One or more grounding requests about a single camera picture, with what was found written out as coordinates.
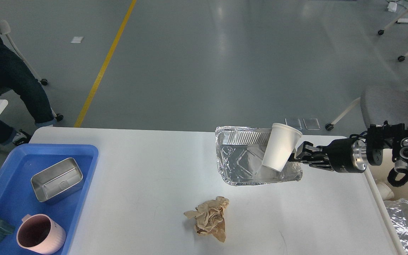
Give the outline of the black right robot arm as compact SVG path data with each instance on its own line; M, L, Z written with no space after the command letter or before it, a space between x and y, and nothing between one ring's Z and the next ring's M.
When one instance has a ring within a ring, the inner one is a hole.
M404 186L408 182L408 126L404 123L371 124L361 134L333 140L326 146L304 141L288 161L338 173L363 173L369 165L382 164L384 149L392 150L394 164L387 182L393 187Z

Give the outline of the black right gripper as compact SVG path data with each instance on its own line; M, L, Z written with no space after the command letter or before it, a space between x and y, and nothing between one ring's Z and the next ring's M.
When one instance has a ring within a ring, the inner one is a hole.
M288 162L338 173L363 173L367 169L366 154L366 144L358 138L337 139L325 147L304 141L296 150L296 158L291 154Z

